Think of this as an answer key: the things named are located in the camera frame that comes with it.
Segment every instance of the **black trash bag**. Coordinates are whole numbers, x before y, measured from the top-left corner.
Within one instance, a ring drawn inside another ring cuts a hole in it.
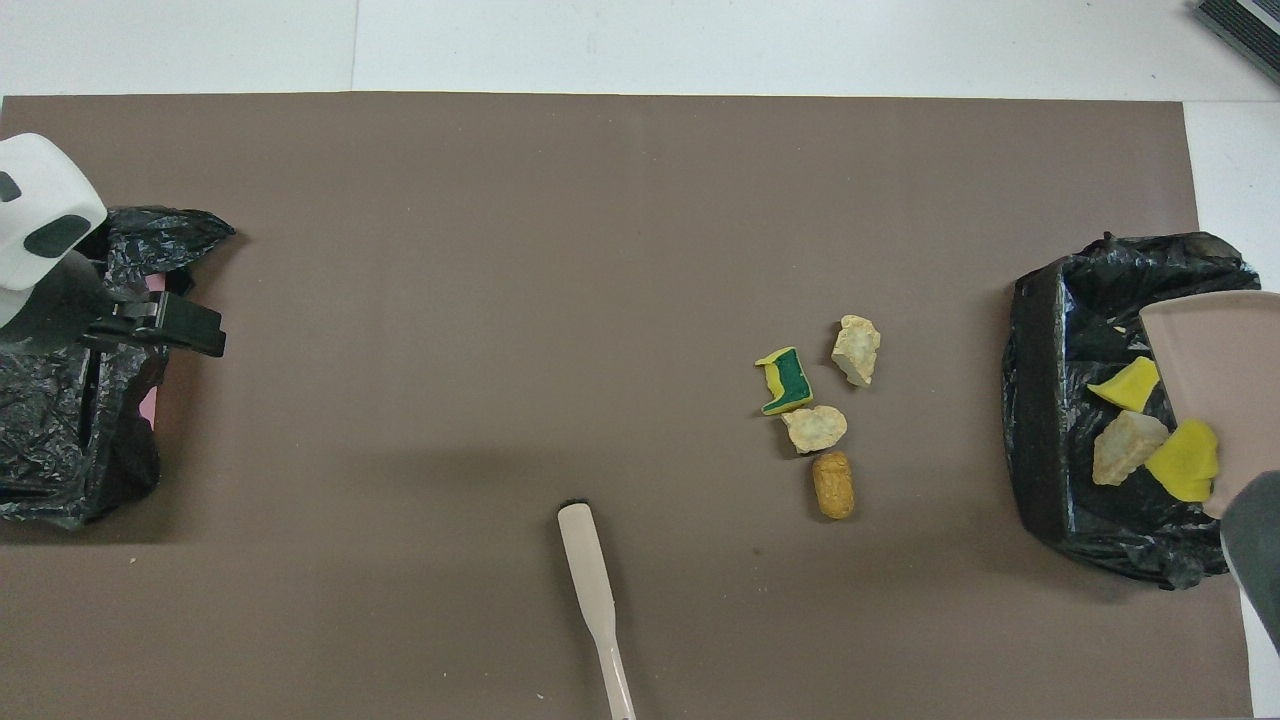
[[[201,210],[123,208],[76,250],[109,290],[142,293],[147,275],[168,273],[168,290],[186,292],[183,268],[232,234]],[[160,460],[138,405],[168,360],[163,346],[0,352],[0,518],[74,529],[155,489]]]
[[[1004,359],[1005,454],[1023,525],[1059,552],[1166,589],[1226,571],[1219,523],[1139,468],[1093,484],[1093,441],[1120,413],[1085,386],[1151,357],[1138,311],[1202,292],[1257,290],[1240,254],[1208,233],[1115,238],[1018,279]],[[1170,429],[1161,386],[1146,414]]]

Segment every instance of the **yellow sponge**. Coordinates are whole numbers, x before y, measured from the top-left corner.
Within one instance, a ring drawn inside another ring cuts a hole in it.
[[[813,389],[809,388],[809,378],[804,377],[800,368],[800,356],[795,347],[783,347],[765,357],[755,361],[764,366],[764,382],[769,384],[773,401],[760,407],[765,415],[777,415],[795,410],[813,400]]]
[[[1217,477],[1217,436],[1201,420],[1184,420],[1147,459],[1152,477],[1183,502],[1204,502]]]
[[[1091,384],[1089,389],[1112,405],[1142,413],[1158,382],[1160,372],[1156,370],[1156,364],[1149,357],[1138,357],[1110,380],[1100,386]]]

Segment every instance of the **white table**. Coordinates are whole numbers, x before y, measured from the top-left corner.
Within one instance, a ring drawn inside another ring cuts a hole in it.
[[[0,0],[0,99],[413,90],[1181,101],[1201,227],[1276,290],[1280,86],[1189,5]],[[1244,615],[1254,714],[1280,716],[1280,657],[1247,603]]]

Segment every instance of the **beige rock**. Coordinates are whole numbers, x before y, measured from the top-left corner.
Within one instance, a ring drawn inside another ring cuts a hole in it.
[[[879,331],[867,318],[845,315],[840,319],[840,334],[831,359],[845,372],[849,382],[859,387],[872,384],[876,370],[876,351],[879,348]]]
[[[787,424],[791,445],[795,445],[796,452],[801,455],[827,450],[845,437],[845,430],[849,429],[845,416],[829,405],[814,405],[785,413],[782,421]]]
[[[1123,410],[1093,441],[1093,483],[1119,486],[1169,438],[1169,428],[1152,418]]]

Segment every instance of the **white spatula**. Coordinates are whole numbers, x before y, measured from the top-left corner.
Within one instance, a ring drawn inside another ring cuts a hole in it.
[[[582,619],[595,638],[595,651],[600,656],[609,711],[613,714],[613,720],[635,720],[627,676],[622,671],[622,655],[618,653],[613,591],[609,588],[609,575],[604,570],[604,553],[600,551],[600,536],[595,533],[591,507],[585,501],[570,501],[561,507],[557,518],[561,538],[564,539],[568,570],[573,575],[573,589],[577,591],[577,603],[582,609]]]

